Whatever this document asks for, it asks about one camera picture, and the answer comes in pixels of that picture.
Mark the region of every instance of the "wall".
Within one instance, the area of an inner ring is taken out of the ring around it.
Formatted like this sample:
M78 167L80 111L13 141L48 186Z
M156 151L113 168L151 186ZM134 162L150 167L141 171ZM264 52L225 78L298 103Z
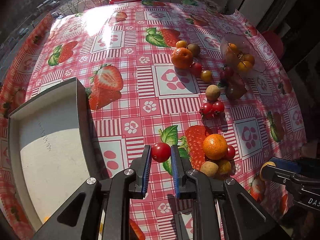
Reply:
M0 18L0 43L18 27L26 17L36 12L36 7L45 0L7 0Z

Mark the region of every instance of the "parked car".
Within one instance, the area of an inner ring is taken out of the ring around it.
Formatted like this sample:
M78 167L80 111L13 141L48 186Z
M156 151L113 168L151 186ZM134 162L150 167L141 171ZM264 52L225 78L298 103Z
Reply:
M62 19L63 18L63 15L59 14L58 12L53 12L51 15L55 19Z
M52 10L52 9L58 7L59 5L60 5L60 2L59 2L59 1L52 1L51 3L49 3L49 4L47 5L47 9L48 9L48 10Z
M21 28L20 30L19 30L19 36L22 38L24 35L26 35L26 33L29 31L29 29L28 28Z

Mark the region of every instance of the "cherry tomato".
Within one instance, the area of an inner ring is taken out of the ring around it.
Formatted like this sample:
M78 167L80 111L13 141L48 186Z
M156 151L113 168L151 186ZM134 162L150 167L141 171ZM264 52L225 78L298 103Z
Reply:
M235 72L231 67L225 67L224 73L225 73L226 77L229 78L229 77L232 77Z
M200 74L202 72L202 65L200 63L193 63L190 66L190 72L191 72L191 74L193 74L195 76L200 76Z
M227 79L226 72L223 70L219 73L220 79Z
M228 152L224 156L224 159L230 161L236 156L236 150L234 149L233 146L228 145Z
M200 78L203 82L210 83L212 80L212 73L210 70L203 70L200 74Z
M224 104L221 101L215 101L212 104L213 115L219 114L224 111Z
M210 118L212 117L212 104L211 103L204 103L199 110L199 113L204 118Z
M171 148L163 142L151 146L151 157L158 163L167 161L171 156Z

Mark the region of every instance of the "blue gripper pad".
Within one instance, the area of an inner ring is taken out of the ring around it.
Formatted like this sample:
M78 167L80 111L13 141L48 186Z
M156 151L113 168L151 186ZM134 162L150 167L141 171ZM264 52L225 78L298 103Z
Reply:
M175 156L175 153L174 153L174 149L173 149L172 146L171 146L171 168L172 168L174 192L176 193L176 198L180 198L177 162L176 162L176 156Z
M143 177L142 177L142 195L143 197L146 196L146 193L148 191L148 184L149 184L149 175L150 175L150 169L151 169L151 147L148 149L148 155L146 158L145 166L144 166L144 171L143 171Z

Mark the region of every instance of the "red object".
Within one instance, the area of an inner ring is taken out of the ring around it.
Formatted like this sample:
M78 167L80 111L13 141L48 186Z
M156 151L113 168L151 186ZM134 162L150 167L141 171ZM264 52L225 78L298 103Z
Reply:
M163 163L170 158L171 148L164 142L156 143L151 146L151 156L156 162Z
M190 149L190 162L193 169L200 170L202 164L205 162L204 151L202 143L204 139L212 134L210 128L203 125L190 126L186 130L186 138Z
M140 2L142 0L109 0L109 4L116 4L116 3L124 3L124 2Z
M224 156L224 159L230 161L236 156L236 150L234 149L233 146L228 145L228 152Z
M212 117L212 104L211 103L204 103L199 110L199 113L202 117L211 118Z
M261 35L266 39L276 56L280 59L284 51L281 38L272 31L265 31L261 33Z
M193 63L190 66L191 74L195 75L196 77L200 76L202 72L202 65L200 63Z
M224 103L216 101L212 104L212 114L216 115L224 111Z

